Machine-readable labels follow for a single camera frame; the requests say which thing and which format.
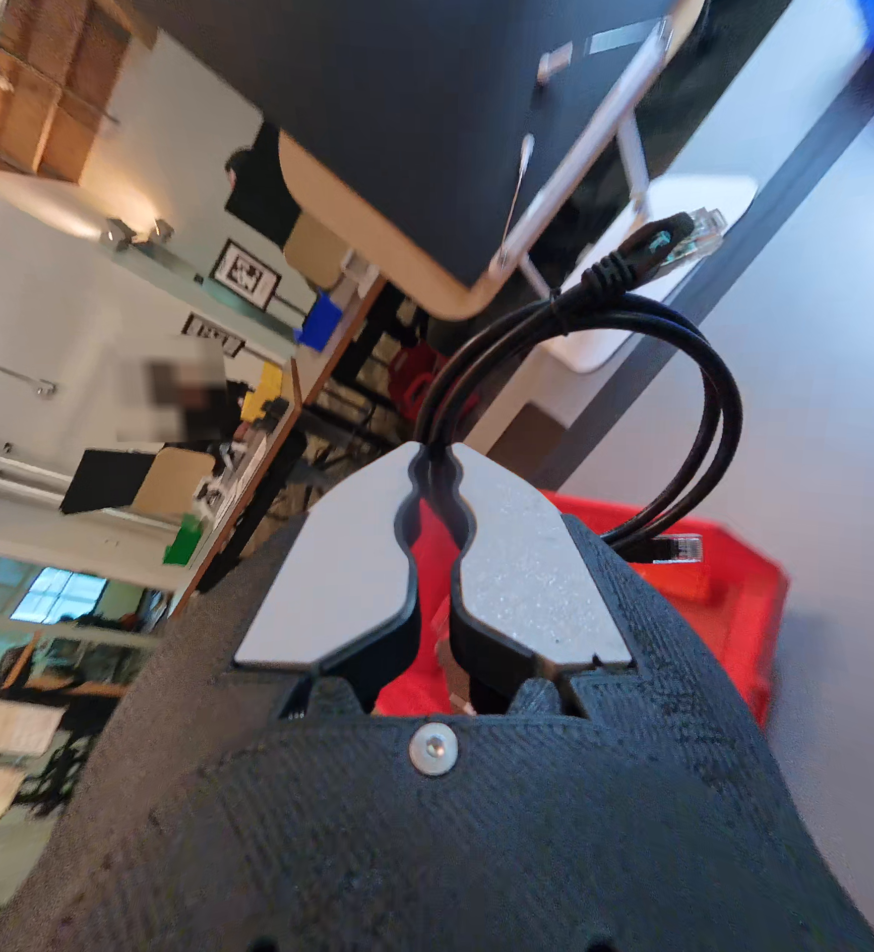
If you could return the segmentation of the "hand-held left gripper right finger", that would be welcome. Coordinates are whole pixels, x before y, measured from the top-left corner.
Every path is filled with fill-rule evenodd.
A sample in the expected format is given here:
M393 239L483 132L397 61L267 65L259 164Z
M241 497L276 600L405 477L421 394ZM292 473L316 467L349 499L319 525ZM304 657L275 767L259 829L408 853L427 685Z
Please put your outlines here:
M448 639L470 695L511 700L527 680L631 668L624 630L561 511L465 444L452 445L446 463L443 500L463 534Z

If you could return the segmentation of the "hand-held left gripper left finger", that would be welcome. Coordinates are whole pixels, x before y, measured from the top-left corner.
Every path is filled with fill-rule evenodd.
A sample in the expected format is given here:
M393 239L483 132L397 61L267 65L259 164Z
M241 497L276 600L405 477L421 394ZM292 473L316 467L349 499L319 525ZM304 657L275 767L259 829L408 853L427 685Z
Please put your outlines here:
M340 482L307 515L233 655L243 669L337 677L362 704L420 647L421 444L407 442Z

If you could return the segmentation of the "red plastic bin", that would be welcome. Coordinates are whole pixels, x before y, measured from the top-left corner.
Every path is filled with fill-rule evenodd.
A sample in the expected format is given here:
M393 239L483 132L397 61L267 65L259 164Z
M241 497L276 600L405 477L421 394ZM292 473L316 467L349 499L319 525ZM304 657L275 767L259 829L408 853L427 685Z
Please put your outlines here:
M427 505L420 513L421 534L411 550L419 575L420 648L408 671L379 695L376 711L384 716L449 714L452 695L463 697L449 685L437 652L448 635L450 570L458 548ZM686 518L674 530L701 537L702 562L636 565L635 570L696 631L764 729L788 577L716 523Z

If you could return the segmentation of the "long wooden desk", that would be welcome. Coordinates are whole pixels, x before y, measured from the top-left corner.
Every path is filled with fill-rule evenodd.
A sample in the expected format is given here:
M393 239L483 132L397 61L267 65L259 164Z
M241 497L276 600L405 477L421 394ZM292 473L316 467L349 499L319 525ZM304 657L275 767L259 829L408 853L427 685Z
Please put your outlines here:
M205 572L230 542L240 518L244 516L267 470L287 442L303 409L317 401L385 285L386 278L377 274L365 288L357 287L324 349L314 351L300 345L288 360L286 378L291 385L288 407L274 431L253 443L250 458L242 462L238 474L229 479L226 500L218 507L211 528L205 530L195 549L187 565L185 581L170 598L168 619L176 618L185 611Z

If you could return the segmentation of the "green plastic bin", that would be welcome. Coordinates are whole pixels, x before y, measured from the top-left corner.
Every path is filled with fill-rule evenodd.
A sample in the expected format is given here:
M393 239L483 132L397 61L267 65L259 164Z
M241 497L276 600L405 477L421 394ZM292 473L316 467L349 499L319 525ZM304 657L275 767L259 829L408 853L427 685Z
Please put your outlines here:
M207 519L194 513L185 513L173 541L166 546L164 565L187 566L203 540Z

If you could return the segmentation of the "yellow plastic bin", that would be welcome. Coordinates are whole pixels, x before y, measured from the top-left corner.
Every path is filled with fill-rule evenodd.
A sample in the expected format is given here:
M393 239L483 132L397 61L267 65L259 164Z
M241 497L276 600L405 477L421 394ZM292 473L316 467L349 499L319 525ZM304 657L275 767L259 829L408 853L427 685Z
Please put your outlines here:
M265 362L258 384L249 390L243 398L241 420L253 423L262 419L266 405L282 398L284 371L275 364Z

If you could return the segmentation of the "red bag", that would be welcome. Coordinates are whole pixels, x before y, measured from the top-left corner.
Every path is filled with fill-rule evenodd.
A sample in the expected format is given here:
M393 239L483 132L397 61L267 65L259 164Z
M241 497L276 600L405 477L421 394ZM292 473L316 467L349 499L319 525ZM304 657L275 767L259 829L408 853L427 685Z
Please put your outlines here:
M445 365L453 361L420 340L413 347L399 349L387 366L388 397L398 414L423 432L430 432L439 410L464 374L460 368L450 375L443 373Z

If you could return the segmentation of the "black wood-edged board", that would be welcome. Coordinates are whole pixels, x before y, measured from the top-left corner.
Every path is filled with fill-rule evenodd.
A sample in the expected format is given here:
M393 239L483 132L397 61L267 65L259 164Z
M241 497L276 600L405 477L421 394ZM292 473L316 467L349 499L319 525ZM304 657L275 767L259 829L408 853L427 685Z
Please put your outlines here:
M301 209L431 315L483 310L515 225L634 55L544 53L675 2L134 2L253 103Z
M200 485L225 471L206 451L164 446L157 452L89 448L62 496L63 515L127 509L172 517L190 511Z

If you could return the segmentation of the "framed marker sign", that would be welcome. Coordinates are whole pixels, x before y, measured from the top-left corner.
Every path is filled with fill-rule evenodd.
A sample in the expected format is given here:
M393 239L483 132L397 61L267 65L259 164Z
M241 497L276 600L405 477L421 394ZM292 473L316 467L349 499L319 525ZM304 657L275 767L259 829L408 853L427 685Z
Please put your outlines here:
M232 239L223 245L209 277L252 307L266 311L280 274Z
M238 334L195 312L187 317L181 329L181 334L216 342L228 359L234 359L247 345L246 340Z

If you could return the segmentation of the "white metal board stand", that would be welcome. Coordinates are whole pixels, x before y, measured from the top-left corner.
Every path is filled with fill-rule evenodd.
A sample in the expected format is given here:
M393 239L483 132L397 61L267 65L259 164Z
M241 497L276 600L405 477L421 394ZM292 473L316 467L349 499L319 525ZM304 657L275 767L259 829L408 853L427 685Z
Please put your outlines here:
M594 248L582 255L562 289L570 287L586 267L610 252L611 239L629 236L652 217L660 218L666 213L689 212L695 227L648 283L651 299L663 300L703 258L719 248L727 232L749 209L757 191L756 180L744 175L677 174L651 179L635 116L645 89L686 40L702 6L702 2L675 2L663 17L596 32L585 43L568 42L543 54L537 72L538 89L560 69L578 64L584 56L634 48L634 55L621 77L515 225L511 224L513 212L509 213L488 276L503 278L519 268L536 292L544 298L550 296L549 286L529 259L530 245L611 140L616 141L619 149L629 202Z

